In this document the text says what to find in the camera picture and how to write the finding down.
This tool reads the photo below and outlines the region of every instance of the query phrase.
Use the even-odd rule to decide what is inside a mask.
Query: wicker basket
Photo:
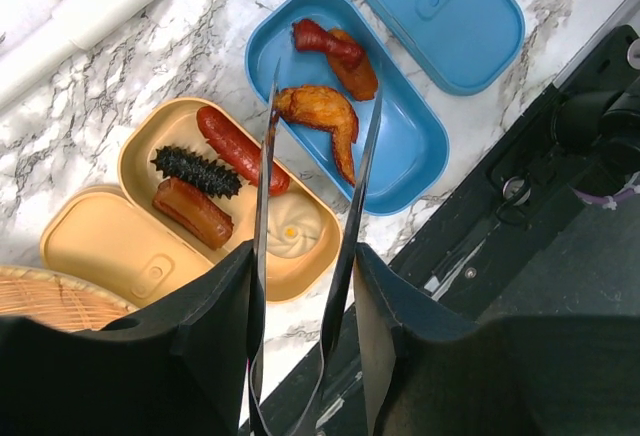
[[[51,271],[0,266],[0,316],[23,315],[60,331],[99,330],[137,308],[98,286]]]

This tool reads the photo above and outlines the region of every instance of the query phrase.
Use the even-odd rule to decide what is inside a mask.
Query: marble countertop
[[[0,10],[0,54],[45,21],[59,0],[9,1],[15,4]],[[259,137],[265,107],[245,77],[244,49],[253,29],[284,1],[155,0],[6,108],[0,114],[0,262],[41,266],[38,242],[46,224],[81,188],[117,183],[120,148],[163,101],[214,101]],[[451,144],[444,175],[413,206],[390,217],[363,217],[361,240],[387,261],[623,2],[516,0],[526,20],[521,54],[486,91],[461,98],[439,90],[366,3],[354,1],[443,122]],[[347,201],[284,130],[276,156],[344,223]],[[297,301],[269,307],[265,394],[317,341],[329,278]]]

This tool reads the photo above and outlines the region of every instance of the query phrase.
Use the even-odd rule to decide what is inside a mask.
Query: gray floor
[[[640,314],[640,195],[588,206],[481,316]]]

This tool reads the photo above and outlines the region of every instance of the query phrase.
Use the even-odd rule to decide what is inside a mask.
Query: metal tongs
[[[255,436],[272,436],[267,428],[260,399],[264,371],[264,328],[266,315],[266,251],[269,183],[273,166],[273,147],[280,115],[274,109],[274,99],[279,92],[278,75],[280,61],[276,65],[273,84],[269,94],[269,120],[262,141],[260,179],[258,182],[258,204],[253,240],[254,265],[251,281],[251,300],[249,302],[249,321],[247,329],[247,354],[249,355],[249,417],[251,430]],[[296,425],[287,436],[312,436],[316,433],[316,424],[320,417],[323,394],[323,382],[329,360],[338,343],[342,317],[344,315],[349,282],[355,259],[355,246],[358,240],[362,209],[371,173],[373,153],[380,130],[382,113],[382,88],[378,88],[371,123],[367,132],[364,152],[360,163],[353,199],[344,233],[344,239],[338,254],[338,260],[329,289],[329,296],[322,318],[320,334],[320,367],[318,378],[309,402]]]

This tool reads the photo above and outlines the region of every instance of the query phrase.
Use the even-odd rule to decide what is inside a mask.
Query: white dumpling
[[[322,217],[315,203],[290,192],[269,199],[267,251],[280,258],[297,258],[318,243]]]

